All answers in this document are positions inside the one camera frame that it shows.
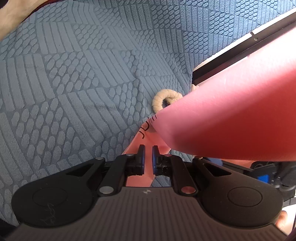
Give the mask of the person's right hand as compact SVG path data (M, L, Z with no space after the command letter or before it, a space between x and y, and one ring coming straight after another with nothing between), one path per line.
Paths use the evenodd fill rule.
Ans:
M286 235L289 235L292 232L293 229L293 223L295 219L295 212L291 211L285 211L282 210L280 212L280 216L278 217L278 220L275 223L275 226L284 232Z

